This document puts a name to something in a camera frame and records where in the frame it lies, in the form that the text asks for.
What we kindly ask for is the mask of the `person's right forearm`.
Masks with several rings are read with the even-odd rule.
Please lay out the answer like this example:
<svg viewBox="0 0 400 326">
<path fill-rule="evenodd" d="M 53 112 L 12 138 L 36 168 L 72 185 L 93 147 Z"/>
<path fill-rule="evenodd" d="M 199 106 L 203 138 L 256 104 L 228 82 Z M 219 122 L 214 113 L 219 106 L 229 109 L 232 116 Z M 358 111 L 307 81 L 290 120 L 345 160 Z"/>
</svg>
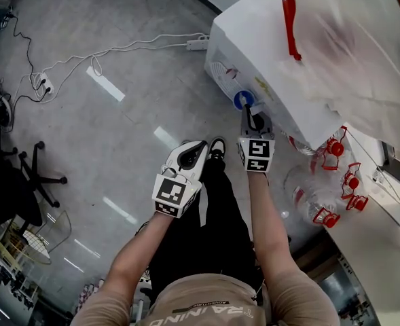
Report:
<svg viewBox="0 0 400 326">
<path fill-rule="evenodd" d="M 255 254 L 267 283 L 279 274 L 297 269 L 291 256 L 288 236 L 276 210 L 262 173 L 247 173 L 251 202 L 251 225 Z"/>
</svg>

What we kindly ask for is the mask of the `empty clear jug red cap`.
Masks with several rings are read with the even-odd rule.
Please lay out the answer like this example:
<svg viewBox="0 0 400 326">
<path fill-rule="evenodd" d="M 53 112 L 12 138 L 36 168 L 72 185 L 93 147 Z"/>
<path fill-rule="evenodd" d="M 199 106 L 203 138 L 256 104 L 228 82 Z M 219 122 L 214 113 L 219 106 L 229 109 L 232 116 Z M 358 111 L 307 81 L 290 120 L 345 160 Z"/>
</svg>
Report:
<svg viewBox="0 0 400 326">
<path fill-rule="evenodd" d="M 321 185 L 302 166 L 293 167 L 283 182 L 284 191 L 294 209 L 308 223 L 332 228 L 340 219 L 331 190 Z"/>
<path fill-rule="evenodd" d="M 342 191 L 340 198 L 342 200 L 351 198 L 354 195 L 355 190 L 358 188 L 360 180 L 357 177 L 357 172 L 360 167 L 360 162 L 353 162 L 344 168 L 344 173 L 340 177 L 340 187 Z"/>
<path fill-rule="evenodd" d="M 369 198 L 366 196 L 352 195 L 346 205 L 346 210 L 358 210 L 362 211 L 367 205 Z"/>
</svg>

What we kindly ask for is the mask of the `blue cup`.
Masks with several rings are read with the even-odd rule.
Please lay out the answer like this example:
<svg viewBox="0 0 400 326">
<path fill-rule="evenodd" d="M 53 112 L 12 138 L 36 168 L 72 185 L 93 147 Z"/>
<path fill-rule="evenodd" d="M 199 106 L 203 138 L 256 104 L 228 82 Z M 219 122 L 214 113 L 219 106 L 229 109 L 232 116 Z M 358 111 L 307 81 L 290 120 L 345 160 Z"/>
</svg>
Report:
<svg viewBox="0 0 400 326">
<path fill-rule="evenodd" d="M 237 92 L 237 93 L 234 95 L 233 104 L 234 104 L 235 108 L 236 108 L 237 110 L 239 110 L 239 111 L 242 111 L 242 109 L 243 109 L 243 107 L 240 105 L 240 101 L 239 101 L 239 94 L 240 94 L 241 92 L 246 92 L 247 94 L 250 95 L 250 97 L 251 97 L 251 102 L 250 102 L 250 104 L 249 104 L 250 106 L 252 106 L 252 105 L 255 103 L 255 101 L 256 101 L 255 95 L 254 95 L 251 91 L 249 91 L 249 90 L 241 90 L 241 91 Z"/>
</svg>

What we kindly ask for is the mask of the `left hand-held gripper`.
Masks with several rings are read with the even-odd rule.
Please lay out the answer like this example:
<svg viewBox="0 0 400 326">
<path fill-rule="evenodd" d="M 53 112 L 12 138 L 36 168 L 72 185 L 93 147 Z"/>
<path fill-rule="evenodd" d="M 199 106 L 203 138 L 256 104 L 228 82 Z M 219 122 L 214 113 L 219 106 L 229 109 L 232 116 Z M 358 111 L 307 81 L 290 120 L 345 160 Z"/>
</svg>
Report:
<svg viewBox="0 0 400 326">
<path fill-rule="evenodd" d="M 174 218 L 183 216 L 202 188 L 199 179 L 207 152 L 204 140 L 184 141 L 170 152 L 161 173 L 156 175 L 151 197 L 155 212 Z"/>
</svg>

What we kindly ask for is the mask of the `person's left forearm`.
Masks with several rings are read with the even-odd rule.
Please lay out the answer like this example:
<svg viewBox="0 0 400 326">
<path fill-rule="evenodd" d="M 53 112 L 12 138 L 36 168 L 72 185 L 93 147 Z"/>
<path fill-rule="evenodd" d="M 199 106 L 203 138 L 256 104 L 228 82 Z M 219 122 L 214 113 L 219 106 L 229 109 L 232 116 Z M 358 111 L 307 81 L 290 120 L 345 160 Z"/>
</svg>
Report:
<svg viewBox="0 0 400 326">
<path fill-rule="evenodd" d="M 156 253 L 173 217 L 154 213 L 139 233 L 117 254 L 102 287 L 131 302 L 140 278 Z"/>
</svg>

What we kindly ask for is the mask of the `black and white right shoe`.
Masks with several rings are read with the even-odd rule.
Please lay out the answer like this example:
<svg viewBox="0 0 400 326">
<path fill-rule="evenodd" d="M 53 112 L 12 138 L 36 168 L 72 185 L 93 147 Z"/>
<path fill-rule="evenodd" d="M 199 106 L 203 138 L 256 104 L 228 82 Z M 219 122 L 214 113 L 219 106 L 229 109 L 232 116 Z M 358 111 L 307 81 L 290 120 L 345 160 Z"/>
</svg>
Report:
<svg viewBox="0 0 400 326">
<path fill-rule="evenodd" d="M 208 159 L 223 161 L 225 157 L 225 140 L 222 137 L 215 137 L 210 144 Z"/>
</svg>

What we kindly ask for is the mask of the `beige printed t-shirt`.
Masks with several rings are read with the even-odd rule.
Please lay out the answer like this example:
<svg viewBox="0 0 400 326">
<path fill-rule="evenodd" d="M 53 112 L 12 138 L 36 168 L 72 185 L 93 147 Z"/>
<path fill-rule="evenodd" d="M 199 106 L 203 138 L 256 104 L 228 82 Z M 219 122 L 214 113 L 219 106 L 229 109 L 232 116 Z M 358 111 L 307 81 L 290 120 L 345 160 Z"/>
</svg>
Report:
<svg viewBox="0 0 400 326">
<path fill-rule="evenodd" d="M 246 283 L 222 274 L 196 274 L 169 284 L 137 326 L 266 326 L 266 312 Z M 340 326 L 327 294 L 301 271 L 282 272 L 269 289 L 273 326 Z M 99 291 L 71 326 L 129 326 L 130 305 Z"/>
</svg>

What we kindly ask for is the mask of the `empty water jug red label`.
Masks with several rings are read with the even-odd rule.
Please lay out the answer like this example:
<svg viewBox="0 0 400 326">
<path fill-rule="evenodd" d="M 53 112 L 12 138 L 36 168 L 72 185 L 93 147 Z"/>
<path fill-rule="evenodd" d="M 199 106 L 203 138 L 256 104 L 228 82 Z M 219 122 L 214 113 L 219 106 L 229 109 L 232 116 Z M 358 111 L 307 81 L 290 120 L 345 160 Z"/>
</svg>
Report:
<svg viewBox="0 0 400 326">
<path fill-rule="evenodd" d="M 315 162 L 321 163 L 321 168 L 328 171 L 338 169 L 339 161 L 344 154 L 343 140 L 347 133 L 347 127 L 341 126 L 338 131 L 332 134 L 320 147 L 312 149 L 311 147 L 296 141 L 292 136 L 282 132 L 282 135 L 288 140 L 290 145 L 305 156 L 311 157 Z"/>
</svg>

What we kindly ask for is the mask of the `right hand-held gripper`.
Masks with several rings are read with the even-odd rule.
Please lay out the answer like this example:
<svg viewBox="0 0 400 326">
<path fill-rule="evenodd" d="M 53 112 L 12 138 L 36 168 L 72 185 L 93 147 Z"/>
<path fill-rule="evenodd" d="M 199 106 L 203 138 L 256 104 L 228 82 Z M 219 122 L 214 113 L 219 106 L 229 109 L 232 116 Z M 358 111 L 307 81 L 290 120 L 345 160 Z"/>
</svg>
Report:
<svg viewBox="0 0 400 326">
<path fill-rule="evenodd" d="M 269 171 L 275 150 L 274 133 L 271 129 L 270 117 L 264 112 L 262 105 L 244 105 L 238 153 L 246 171 L 254 173 Z"/>
</svg>

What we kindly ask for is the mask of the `black trousers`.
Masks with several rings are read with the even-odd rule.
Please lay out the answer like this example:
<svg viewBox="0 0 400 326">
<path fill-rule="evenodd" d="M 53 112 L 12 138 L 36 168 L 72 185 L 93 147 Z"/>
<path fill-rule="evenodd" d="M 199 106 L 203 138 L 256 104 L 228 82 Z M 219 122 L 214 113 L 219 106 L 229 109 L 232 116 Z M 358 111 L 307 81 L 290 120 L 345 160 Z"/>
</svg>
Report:
<svg viewBox="0 0 400 326">
<path fill-rule="evenodd" d="M 247 224 L 241 216 L 225 163 L 208 159 L 201 182 L 206 190 L 206 223 L 200 223 L 199 201 L 174 219 L 150 264 L 154 295 L 169 284 L 195 274 L 223 274 L 254 290 L 262 282 Z"/>
</svg>

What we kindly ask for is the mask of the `red white checkered cloth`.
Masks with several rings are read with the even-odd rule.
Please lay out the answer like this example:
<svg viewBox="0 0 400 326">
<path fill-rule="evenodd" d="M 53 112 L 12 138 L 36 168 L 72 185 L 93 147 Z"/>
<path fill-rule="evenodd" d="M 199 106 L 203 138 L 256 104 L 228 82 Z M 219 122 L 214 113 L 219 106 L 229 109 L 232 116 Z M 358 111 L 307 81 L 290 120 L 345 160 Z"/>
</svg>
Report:
<svg viewBox="0 0 400 326">
<path fill-rule="evenodd" d="M 90 296 L 98 292 L 98 290 L 103 286 L 104 282 L 104 279 L 99 279 L 97 283 L 90 283 L 84 286 L 81 293 L 79 294 L 78 303 L 75 308 L 76 313 L 78 313 L 83 308 L 84 304 Z"/>
</svg>

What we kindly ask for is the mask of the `large clear water jug blue cap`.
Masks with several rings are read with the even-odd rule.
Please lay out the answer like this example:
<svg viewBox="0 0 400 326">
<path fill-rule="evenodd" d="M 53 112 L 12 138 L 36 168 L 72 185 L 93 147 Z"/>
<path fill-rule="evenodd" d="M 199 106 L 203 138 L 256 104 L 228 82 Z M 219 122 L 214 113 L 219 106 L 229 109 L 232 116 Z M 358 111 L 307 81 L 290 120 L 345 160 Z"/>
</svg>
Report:
<svg viewBox="0 0 400 326">
<path fill-rule="evenodd" d="M 309 101 L 400 150 L 400 6 L 397 0 L 295 0 L 301 60 L 281 64 Z"/>
</svg>

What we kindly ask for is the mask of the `black office chair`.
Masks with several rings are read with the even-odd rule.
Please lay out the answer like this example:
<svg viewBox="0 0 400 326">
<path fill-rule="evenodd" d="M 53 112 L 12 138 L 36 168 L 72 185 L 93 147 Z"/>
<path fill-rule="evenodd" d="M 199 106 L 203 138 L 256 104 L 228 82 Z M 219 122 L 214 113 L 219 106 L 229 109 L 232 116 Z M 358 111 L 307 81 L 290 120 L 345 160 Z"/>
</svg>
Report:
<svg viewBox="0 0 400 326">
<path fill-rule="evenodd" d="M 25 151 L 18 153 L 17 148 L 11 151 L 2 150 L 0 133 L 0 187 L 2 191 L 9 193 L 7 208 L 24 221 L 21 228 L 16 231 L 20 237 L 24 236 L 30 225 L 40 227 L 43 224 L 35 192 L 39 192 L 51 207 L 58 208 L 59 201 L 51 199 L 43 186 L 68 183 L 66 177 L 54 179 L 39 174 L 38 152 L 45 147 L 43 141 L 34 144 L 31 164 L 28 164 Z"/>
</svg>

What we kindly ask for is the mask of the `long white power strip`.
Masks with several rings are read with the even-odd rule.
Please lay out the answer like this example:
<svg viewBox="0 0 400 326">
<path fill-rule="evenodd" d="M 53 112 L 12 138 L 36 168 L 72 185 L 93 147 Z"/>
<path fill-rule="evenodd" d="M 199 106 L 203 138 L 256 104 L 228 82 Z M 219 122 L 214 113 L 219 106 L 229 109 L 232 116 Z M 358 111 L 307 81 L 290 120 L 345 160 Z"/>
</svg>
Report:
<svg viewBox="0 0 400 326">
<path fill-rule="evenodd" d="M 189 40 L 186 42 L 186 50 L 188 51 L 203 51 L 208 49 L 210 37 L 208 35 L 201 35 L 197 39 Z"/>
</svg>

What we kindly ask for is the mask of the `grey metal locker cabinet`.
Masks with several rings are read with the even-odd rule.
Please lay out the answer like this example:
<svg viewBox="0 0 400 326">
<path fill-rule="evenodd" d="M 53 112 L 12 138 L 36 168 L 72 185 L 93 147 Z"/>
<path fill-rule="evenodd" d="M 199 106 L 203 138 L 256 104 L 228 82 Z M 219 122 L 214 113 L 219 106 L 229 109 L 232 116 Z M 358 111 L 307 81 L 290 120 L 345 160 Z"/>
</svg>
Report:
<svg viewBox="0 0 400 326">
<path fill-rule="evenodd" d="M 400 198 L 380 190 L 365 209 L 349 211 L 338 224 L 297 251 L 303 267 L 341 253 L 381 326 L 400 326 Z"/>
</svg>

